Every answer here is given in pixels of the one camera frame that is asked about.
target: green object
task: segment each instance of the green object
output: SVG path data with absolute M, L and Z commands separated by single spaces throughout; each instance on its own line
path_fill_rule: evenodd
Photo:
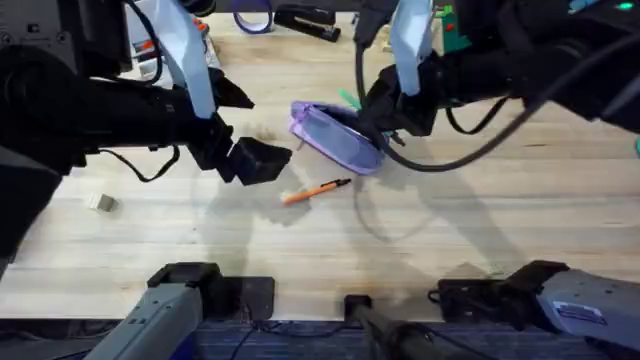
M 453 30 L 447 31 L 447 26 L 450 24 L 453 24 Z M 442 43 L 445 54 L 462 50 L 471 45 L 466 36 L 460 36 L 458 33 L 458 19 L 453 12 L 442 18 Z
M 349 103 L 349 105 L 353 106 L 356 110 L 362 110 L 362 106 L 360 106 L 360 102 L 353 97 L 353 95 L 349 94 L 348 91 L 340 89 L 338 91 L 338 93 L 340 94 L 340 96 L 342 96 L 342 98 Z
M 633 8 L 633 3 L 630 1 L 621 2 L 620 4 L 616 5 L 616 8 L 622 11 L 630 11 Z
M 437 18 L 443 18 L 449 14 L 453 14 L 453 5 L 445 5 L 442 10 L 436 11 Z

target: small white block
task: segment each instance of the small white block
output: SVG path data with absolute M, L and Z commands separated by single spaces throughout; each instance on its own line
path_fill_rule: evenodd
M 105 194 L 93 194 L 87 200 L 87 207 L 91 210 L 109 212 L 116 205 L 116 199 Z

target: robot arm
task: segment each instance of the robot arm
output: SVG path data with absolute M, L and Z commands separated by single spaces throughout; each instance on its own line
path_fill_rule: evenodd
M 12 255 L 62 177 L 103 148 L 171 146 L 175 162 L 177 146 L 184 145 L 202 170 L 216 169 L 225 182 L 238 177 L 244 185 L 272 181 L 288 163 L 288 149 L 252 138 L 234 144 L 233 128 L 215 105 L 253 103 L 220 70 L 207 69 L 204 56 L 188 56 L 188 46 L 171 41 L 172 31 L 188 38 L 195 29 L 163 22 L 169 10 L 182 22 L 188 14 L 177 0 L 160 2 L 154 21 L 162 23 L 160 47 L 168 49 L 175 72 L 178 86 L 171 90 L 116 81 L 131 69 L 124 2 L 26 0 L 3 9 L 0 181 L 11 211 L 2 223 L 0 257 Z M 210 1 L 189 1 L 186 8 L 205 15 L 211 7 L 203 3 Z M 203 54 L 201 40 L 195 48 Z
M 445 321 L 490 319 L 517 330 L 534 325 L 640 351 L 633 330 L 640 323 L 640 285 L 562 263 L 534 261 L 506 280 L 440 280 L 430 298 Z
M 428 29 L 417 31 L 421 36 L 406 31 L 406 24 L 428 23 L 423 20 L 428 3 L 399 1 L 391 30 L 396 65 L 380 73 L 361 114 L 377 132 L 403 129 L 413 136 L 427 136 L 438 109 L 498 96 L 523 99 L 528 106 L 578 64 L 623 39 L 637 44 L 640 33 L 636 1 L 625 7 L 615 0 L 592 1 L 580 9 L 569 1 L 457 0 L 458 29 L 471 45 L 438 55 L 424 49 L 430 41 Z M 414 10 L 401 11 L 403 7 Z M 373 29 L 388 21 L 394 9 L 393 2 L 369 1 L 360 16 L 356 44 L 366 48 Z M 640 111 L 640 54 L 632 45 L 606 56 L 545 100 L 586 120 L 600 118 L 640 133 L 634 115 Z M 417 78 L 411 78 L 409 63 L 416 64 Z

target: stapler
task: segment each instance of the stapler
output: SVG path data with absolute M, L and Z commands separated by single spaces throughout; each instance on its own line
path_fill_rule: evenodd
M 340 29 L 336 24 L 336 12 L 310 5 L 284 4 L 278 6 L 273 18 L 275 24 L 317 38 L 336 42 Z

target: cable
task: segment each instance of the cable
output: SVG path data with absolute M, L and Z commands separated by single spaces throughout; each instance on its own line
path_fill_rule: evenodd
M 272 335 L 277 335 L 277 336 L 284 336 L 284 337 L 288 337 L 288 338 L 293 338 L 293 339 L 325 339 L 325 338 L 329 338 L 332 337 L 333 335 L 339 333 L 340 331 L 344 330 L 346 328 L 346 326 L 344 324 L 341 324 L 339 326 L 337 326 L 334 329 L 331 329 L 327 332 L 324 333 L 318 333 L 318 334 L 297 334 L 297 333 L 290 333 L 287 332 L 286 330 L 283 331 L 273 331 L 273 329 L 275 329 L 277 326 L 274 326 L 272 328 L 259 328 L 261 331 L 267 333 L 267 334 L 272 334 Z
M 256 331 L 255 328 L 251 328 L 247 332 L 247 334 L 242 338 L 242 340 L 240 340 L 238 345 L 236 345 L 236 348 L 233 349 L 233 353 L 231 353 L 231 357 L 229 358 L 229 360 L 234 360 L 236 358 L 236 356 L 238 356 L 238 352 L 240 352 L 240 349 L 242 348 L 242 345 L 244 345 L 244 343 L 247 341 L 247 339 L 249 339 L 249 336 L 251 336 L 251 334 L 253 334 L 255 331 Z
M 477 133 L 479 133 L 480 131 L 484 130 L 484 128 L 487 127 L 487 125 L 489 125 L 489 123 L 496 117 L 496 115 L 498 114 L 498 112 L 500 112 L 500 110 L 502 110 L 502 107 L 504 106 L 504 104 L 507 103 L 507 100 L 509 100 L 509 97 L 505 96 L 502 99 L 498 100 L 497 103 L 495 103 L 493 105 L 493 107 L 491 107 L 491 110 L 489 110 L 489 112 L 487 113 L 487 115 L 484 116 L 484 118 L 482 120 L 480 120 L 480 122 L 478 123 L 478 125 L 476 125 L 476 127 L 474 127 L 471 130 L 465 130 L 462 128 L 462 126 L 460 126 L 460 124 L 458 124 L 458 121 L 456 120 L 456 117 L 453 115 L 453 109 L 452 108 L 446 108 L 445 111 L 447 113 L 447 119 L 449 119 L 449 124 L 451 124 L 451 127 L 453 127 L 453 129 L 461 134 L 465 134 L 465 135 L 475 135 Z
M 138 19 L 140 19 L 140 22 L 142 23 L 142 26 L 144 27 L 147 34 L 149 35 L 149 38 L 151 38 L 153 49 L 156 52 L 156 73 L 153 75 L 151 79 L 148 79 L 148 80 L 130 80 L 130 79 L 123 79 L 118 77 L 107 78 L 107 79 L 113 80 L 119 83 L 131 84 L 136 86 L 151 86 L 156 82 L 158 82 L 158 80 L 160 80 L 160 78 L 162 77 L 163 65 L 162 65 L 162 54 L 160 51 L 160 40 L 158 40 L 158 36 L 156 35 L 155 30 L 153 30 L 153 25 L 151 25 L 151 21 L 149 20 L 147 15 L 145 15 L 142 12 L 142 10 L 140 10 L 140 7 L 138 7 L 138 5 L 135 4 L 134 0 L 122 0 L 122 2 L 129 5 L 131 10 L 133 10 L 133 12 L 136 13 L 136 16 L 138 17 Z
M 438 165 L 423 165 L 404 158 L 393 148 L 391 148 L 389 144 L 387 144 L 382 134 L 380 134 L 378 131 L 375 131 L 375 125 L 373 124 L 373 121 L 366 116 L 364 116 L 364 118 L 365 121 L 369 123 L 368 125 L 373 128 L 372 130 L 374 130 L 371 131 L 371 135 L 374 137 L 375 142 L 384 150 L 387 155 L 389 155 L 390 158 L 397 161 L 401 165 L 419 172 L 444 172 L 458 169 L 462 166 L 474 162 L 475 160 L 478 160 L 479 158 L 485 156 L 500 144 L 502 144 L 504 140 L 506 140 L 516 130 L 518 130 L 518 128 L 520 128 L 520 126 L 522 126 L 531 117 L 531 115 L 536 113 L 549 99 L 557 95 L 567 85 L 582 76 L 585 72 L 593 68 L 595 65 L 599 64 L 601 61 L 605 60 L 611 54 L 618 52 L 624 48 L 630 47 L 631 45 L 634 45 L 638 42 L 640 42 L 640 34 L 635 34 L 618 40 L 617 42 L 591 55 L 589 58 L 569 70 L 568 73 L 554 81 L 545 91 L 538 95 L 538 97 L 536 97 L 536 99 L 532 101 L 530 105 L 525 108 L 525 110 L 520 115 L 518 115 L 518 117 L 516 117 L 502 131 L 500 131 L 493 139 L 489 140 L 478 150 L 449 163 Z M 360 102 L 362 103 L 363 108 L 365 108 L 366 104 L 363 102 L 365 98 L 364 69 L 362 66 L 363 53 L 364 48 L 362 46 L 356 46 L 356 85 L 358 87 L 358 96 L 360 96 Z
M 360 44 L 356 44 L 356 89 L 358 90 L 358 97 L 360 98 L 360 106 L 362 109 L 366 107 L 365 100 L 367 99 L 364 91 L 364 47 Z
M 91 350 L 93 350 L 93 348 L 72 352 L 72 353 L 66 354 L 66 355 L 60 355 L 60 356 L 52 357 L 52 358 L 49 358 L 47 360 L 63 360 L 63 359 L 68 359 L 68 358 L 74 357 L 74 356 L 86 355 L 86 354 L 90 353 Z
M 485 354 L 485 353 L 483 353 L 483 352 L 481 352 L 481 351 L 479 351 L 477 349 L 472 348 L 469 345 L 466 345 L 466 344 L 464 344 L 464 343 L 462 343 L 462 342 L 460 342 L 460 341 L 458 341 L 456 339 L 453 339 L 453 338 L 451 338 L 451 337 L 449 337 L 449 336 L 447 336 L 447 335 L 445 335 L 445 334 L 443 334 L 443 333 L 441 333 L 441 332 L 439 332 L 437 330 L 434 330 L 433 328 L 431 328 L 431 327 L 429 327 L 427 325 L 424 325 L 424 324 L 420 324 L 420 325 L 422 327 L 424 327 L 427 332 L 433 334 L 434 336 L 437 336 L 437 337 L 441 338 L 442 340 L 444 340 L 444 341 L 446 341 L 446 342 L 448 342 L 448 343 L 450 343 L 450 344 L 452 344 L 452 345 L 454 345 L 454 346 L 456 346 L 456 347 L 458 347 L 458 348 L 460 348 L 462 350 L 470 352 L 470 353 L 472 353 L 472 354 L 474 354 L 474 355 L 476 355 L 478 357 L 481 357 L 481 358 L 483 358 L 485 360 L 498 360 L 498 359 L 496 359 L 496 358 L 494 358 L 492 356 L 489 356 L 489 355 L 487 355 L 487 354 Z
M 98 150 L 98 153 L 107 153 L 115 156 L 116 159 L 122 161 L 122 163 L 127 165 L 129 169 L 131 169 L 136 174 L 136 176 L 138 177 L 138 179 L 140 179 L 140 181 L 147 183 L 164 175 L 175 163 L 178 162 L 178 160 L 180 160 L 180 149 L 176 145 L 172 145 L 172 147 L 173 147 L 173 156 L 171 156 L 171 159 L 169 159 L 164 165 L 162 165 L 160 170 L 158 170 L 158 173 L 156 173 L 151 178 L 147 178 L 144 175 L 142 175 L 142 173 L 131 162 L 129 162 L 129 160 L 127 160 L 124 156 L 118 154 L 115 151 L 100 149 Z
M 429 290 L 429 292 L 427 293 L 427 298 L 433 304 L 440 304 L 440 291 L 439 290 Z

